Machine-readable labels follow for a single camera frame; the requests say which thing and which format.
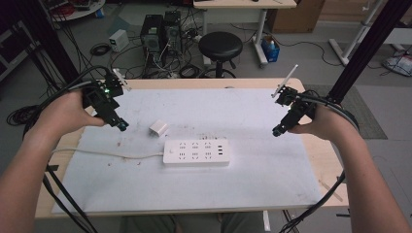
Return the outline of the blue storage box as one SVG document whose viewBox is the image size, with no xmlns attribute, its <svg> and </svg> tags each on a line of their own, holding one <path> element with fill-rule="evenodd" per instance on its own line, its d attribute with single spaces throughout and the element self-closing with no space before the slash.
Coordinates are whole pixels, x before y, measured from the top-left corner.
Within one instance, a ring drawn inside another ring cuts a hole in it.
<svg viewBox="0 0 412 233">
<path fill-rule="evenodd" d="M 264 36 L 261 40 L 261 48 L 268 62 L 278 60 L 280 47 L 273 36 Z"/>
</svg>

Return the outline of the white desk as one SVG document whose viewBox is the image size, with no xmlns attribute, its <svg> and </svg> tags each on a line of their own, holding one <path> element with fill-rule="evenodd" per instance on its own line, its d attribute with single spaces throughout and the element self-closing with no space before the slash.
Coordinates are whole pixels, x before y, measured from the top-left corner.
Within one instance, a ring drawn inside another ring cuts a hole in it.
<svg viewBox="0 0 412 233">
<path fill-rule="evenodd" d="M 257 18 L 257 32 L 252 37 L 252 43 L 257 53 L 258 65 L 264 67 L 268 64 L 267 58 L 261 48 L 262 32 L 269 10 L 293 9 L 297 6 L 294 0 L 193 0 L 193 7 L 202 11 L 203 33 L 207 33 L 207 11 L 219 10 L 259 10 Z"/>
</svg>

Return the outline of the round white table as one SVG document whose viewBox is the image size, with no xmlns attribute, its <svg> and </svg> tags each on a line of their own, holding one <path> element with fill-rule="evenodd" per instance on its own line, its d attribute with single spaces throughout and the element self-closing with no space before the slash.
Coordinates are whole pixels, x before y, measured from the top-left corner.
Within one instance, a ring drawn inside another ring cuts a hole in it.
<svg viewBox="0 0 412 233">
<path fill-rule="evenodd" d="M 91 14 L 103 16 L 106 0 L 41 0 L 54 22 L 86 17 Z"/>
</svg>

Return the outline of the person's right hand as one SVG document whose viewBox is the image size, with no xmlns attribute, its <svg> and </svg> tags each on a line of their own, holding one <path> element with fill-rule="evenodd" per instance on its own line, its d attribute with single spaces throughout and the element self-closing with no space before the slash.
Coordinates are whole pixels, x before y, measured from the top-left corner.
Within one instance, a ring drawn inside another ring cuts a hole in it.
<svg viewBox="0 0 412 233">
<path fill-rule="evenodd" d="M 315 118 L 306 124 L 296 125 L 289 130 L 294 134 L 312 134 L 334 144 L 350 143 L 360 137 L 358 130 L 343 116 L 328 107 L 318 105 Z"/>
</svg>

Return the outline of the white table mat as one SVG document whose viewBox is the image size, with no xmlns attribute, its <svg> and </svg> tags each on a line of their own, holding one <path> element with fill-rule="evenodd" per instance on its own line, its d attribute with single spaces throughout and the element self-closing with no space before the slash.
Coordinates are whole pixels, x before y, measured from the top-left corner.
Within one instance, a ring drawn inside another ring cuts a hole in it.
<svg viewBox="0 0 412 233">
<path fill-rule="evenodd" d="M 118 99 L 125 131 L 88 127 L 63 184 L 87 213 L 307 207 L 321 192 L 299 136 L 272 135 L 286 114 L 267 88 L 137 89 Z M 169 125 L 160 137 L 149 127 Z M 227 166 L 163 163 L 168 140 L 226 139 Z"/>
</svg>

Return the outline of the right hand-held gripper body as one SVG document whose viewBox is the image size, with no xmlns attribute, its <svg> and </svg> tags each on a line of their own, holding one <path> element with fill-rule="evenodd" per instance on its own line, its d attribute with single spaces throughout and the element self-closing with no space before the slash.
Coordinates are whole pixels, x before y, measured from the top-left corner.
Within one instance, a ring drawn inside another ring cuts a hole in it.
<svg viewBox="0 0 412 233">
<path fill-rule="evenodd" d="M 289 106 L 287 114 L 281 119 L 281 122 L 275 126 L 275 129 L 292 129 L 298 125 L 299 121 L 308 116 L 311 119 L 315 117 L 315 104 L 309 101 L 304 101 L 302 97 L 298 96 L 298 91 L 287 87 L 287 82 L 298 67 L 295 64 L 292 70 L 287 74 L 285 79 L 278 85 L 272 97 L 278 97 L 276 103 L 284 106 Z"/>
</svg>

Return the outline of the white power strip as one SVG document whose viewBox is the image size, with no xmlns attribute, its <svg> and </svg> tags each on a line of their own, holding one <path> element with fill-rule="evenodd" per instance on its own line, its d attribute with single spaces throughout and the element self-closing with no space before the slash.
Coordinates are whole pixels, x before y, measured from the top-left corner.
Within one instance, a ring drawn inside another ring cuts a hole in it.
<svg viewBox="0 0 412 233">
<path fill-rule="evenodd" d="M 164 144 L 163 163 L 177 166 L 222 165 L 230 162 L 226 139 L 168 140 Z"/>
</svg>

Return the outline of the white metal stand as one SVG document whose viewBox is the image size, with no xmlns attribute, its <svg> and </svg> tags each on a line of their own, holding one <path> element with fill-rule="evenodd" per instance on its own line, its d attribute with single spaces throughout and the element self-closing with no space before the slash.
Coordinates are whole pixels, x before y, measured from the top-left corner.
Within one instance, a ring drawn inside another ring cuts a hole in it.
<svg viewBox="0 0 412 233">
<path fill-rule="evenodd" d="M 354 54 L 354 48 L 361 43 L 369 29 L 372 27 L 372 19 L 383 4 L 384 0 L 367 1 L 365 7 L 366 16 L 360 22 L 357 32 L 344 49 L 339 46 L 339 43 L 335 39 L 328 40 L 330 46 L 333 48 L 335 54 L 344 66 L 349 63 L 349 57 Z M 396 50 L 403 50 L 403 45 L 412 44 L 412 6 L 406 13 L 410 13 L 409 19 L 400 19 L 384 41 L 384 44 L 392 45 Z"/>
</svg>

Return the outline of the person's left hand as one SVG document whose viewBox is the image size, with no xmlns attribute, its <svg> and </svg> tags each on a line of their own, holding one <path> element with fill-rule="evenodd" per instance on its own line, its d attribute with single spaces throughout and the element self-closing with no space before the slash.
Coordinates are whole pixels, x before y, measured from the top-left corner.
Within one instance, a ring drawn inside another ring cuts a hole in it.
<svg viewBox="0 0 412 233">
<path fill-rule="evenodd" d="M 92 116 L 83 108 L 83 95 L 79 90 L 66 93 L 52 101 L 31 128 L 33 135 L 58 139 L 84 126 L 103 126 L 104 120 Z"/>
</svg>

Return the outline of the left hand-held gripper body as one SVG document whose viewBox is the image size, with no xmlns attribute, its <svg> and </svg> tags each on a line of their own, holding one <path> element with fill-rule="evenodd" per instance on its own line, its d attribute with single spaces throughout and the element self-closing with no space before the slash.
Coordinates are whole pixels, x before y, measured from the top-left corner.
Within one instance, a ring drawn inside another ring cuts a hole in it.
<svg viewBox="0 0 412 233">
<path fill-rule="evenodd" d="M 124 75 L 117 68 L 106 71 L 103 82 L 92 81 L 83 88 L 85 106 L 91 106 L 96 117 L 100 117 L 105 123 L 117 126 L 121 123 L 121 117 L 116 113 L 120 104 L 115 98 L 123 95 L 124 88 L 131 90 Z"/>
</svg>

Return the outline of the white power supply box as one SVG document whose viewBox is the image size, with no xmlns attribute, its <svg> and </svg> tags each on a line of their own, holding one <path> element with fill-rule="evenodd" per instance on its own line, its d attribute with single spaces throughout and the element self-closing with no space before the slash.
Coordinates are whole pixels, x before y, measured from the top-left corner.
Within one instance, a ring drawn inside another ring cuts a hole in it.
<svg viewBox="0 0 412 233">
<path fill-rule="evenodd" d="M 109 38 L 109 42 L 113 51 L 122 51 L 129 44 L 127 32 L 123 29 L 119 29 Z"/>
</svg>

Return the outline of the brown cardboard box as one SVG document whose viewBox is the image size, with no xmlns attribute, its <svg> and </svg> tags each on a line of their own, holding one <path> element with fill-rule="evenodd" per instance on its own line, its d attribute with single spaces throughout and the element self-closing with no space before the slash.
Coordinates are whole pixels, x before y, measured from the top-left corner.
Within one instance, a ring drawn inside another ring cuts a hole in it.
<svg viewBox="0 0 412 233">
<path fill-rule="evenodd" d="M 326 0 L 294 0 L 293 9 L 269 10 L 267 25 L 273 33 L 312 33 Z"/>
</svg>

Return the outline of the black computer tower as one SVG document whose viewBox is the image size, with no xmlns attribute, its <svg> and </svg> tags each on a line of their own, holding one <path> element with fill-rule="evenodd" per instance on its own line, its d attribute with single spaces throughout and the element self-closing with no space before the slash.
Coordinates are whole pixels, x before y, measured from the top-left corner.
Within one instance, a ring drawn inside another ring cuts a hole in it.
<svg viewBox="0 0 412 233">
<path fill-rule="evenodd" d="M 160 62 L 164 49 L 162 21 L 162 15 L 146 15 L 140 32 L 144 54 L 150 67 L 155 67 Z"/>
<path fill-rule="evenodd" d="M 176 55 L 182 51 L 181 12 L 167 11 L 163 19 L 168 54 Z"/>
</svg>

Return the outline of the black round stool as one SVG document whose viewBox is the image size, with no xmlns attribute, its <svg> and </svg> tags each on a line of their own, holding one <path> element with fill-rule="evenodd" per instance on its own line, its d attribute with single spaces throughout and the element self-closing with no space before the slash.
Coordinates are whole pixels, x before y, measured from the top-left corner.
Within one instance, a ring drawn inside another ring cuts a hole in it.
<svg viewBox="0 0 412 233">
<path fill-rule="evenodd" d="M 211 32 L 200 39 L 198 48 L 202 55 L 216 63 L 215 68 L 204 71 L 202 76 L 214 71 L 216 78 L 223 78 L 224 73 L 235 78 L 235 75 L 225 69 L 223 64 L 229 62 L 232 69 L 236 68 L 233 59 L 243 50 L 243 42 L 239 37 L 229 32 Z"/>
</svg>

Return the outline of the black metal frame post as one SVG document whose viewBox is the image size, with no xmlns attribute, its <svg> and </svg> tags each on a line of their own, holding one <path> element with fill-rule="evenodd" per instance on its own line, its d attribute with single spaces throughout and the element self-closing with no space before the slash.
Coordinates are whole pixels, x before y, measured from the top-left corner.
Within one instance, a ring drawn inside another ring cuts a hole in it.
<svg viewBox="0 0 412 233">
<path fill-rule="evenodd" d="M 411 6 L 412 0 L 388 0 L 353 54 L 352 59 L 326 96 L 327 100 L 337 104 L 343 101 L 345 95 L 356 82 L 367 63 L 383 45 L 384 41 L 394 30 L 395 25 Z"/>
<path fill-rule="evenodd" d="M 43 46 L 63 80 L 70 83 L 76 79 L 79 73 L 61 44 L 40 0 L 16 0 L 16 4 L 24 24 Z"/>
</svg>

